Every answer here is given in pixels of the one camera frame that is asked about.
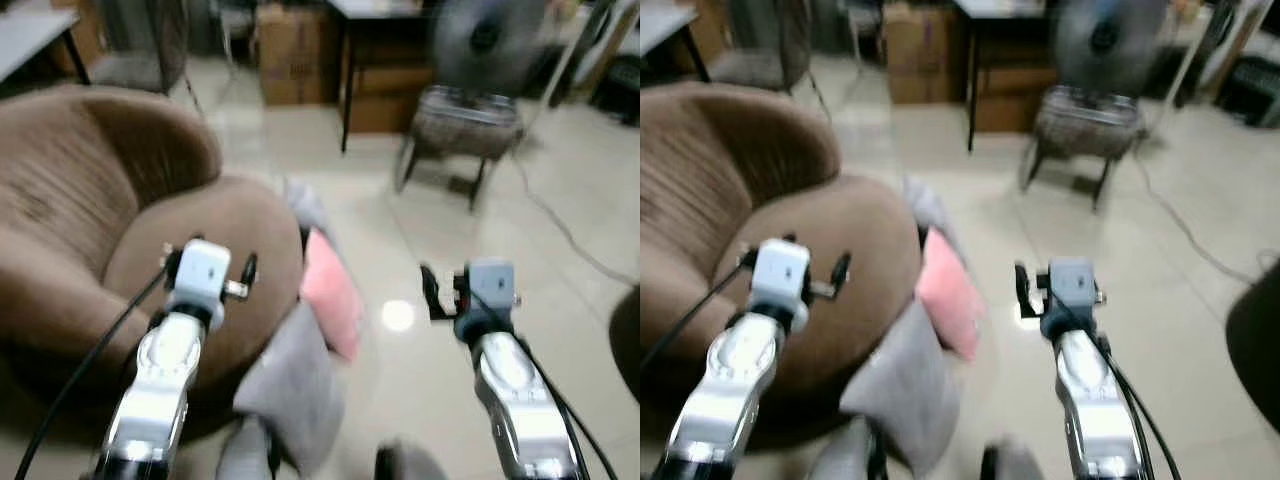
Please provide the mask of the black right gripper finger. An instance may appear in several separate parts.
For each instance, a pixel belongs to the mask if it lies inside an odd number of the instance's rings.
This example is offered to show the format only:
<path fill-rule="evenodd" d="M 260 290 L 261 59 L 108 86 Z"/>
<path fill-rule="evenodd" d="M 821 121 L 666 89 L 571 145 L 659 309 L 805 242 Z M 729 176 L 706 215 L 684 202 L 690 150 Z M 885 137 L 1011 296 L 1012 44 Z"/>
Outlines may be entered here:
<path fill-rule="evenodd" d="M 1036 308 L 1030 303 L 1030 278 L 1023 262 L 1014 264 L 1014 276 L 1019 317 L 1036 317 Z"/>
<path fill-rule="evenodd" d="M 421 278 L 421 291 L 424 301 L 428 306 L 428 314 L 431 323 L 443 323 L 451 320 L 451 314 L 445 310 L 440 300 L 440 285 L 436 279 L 435 273 L 425 264 L 419 265 L 419 273 Z"/>

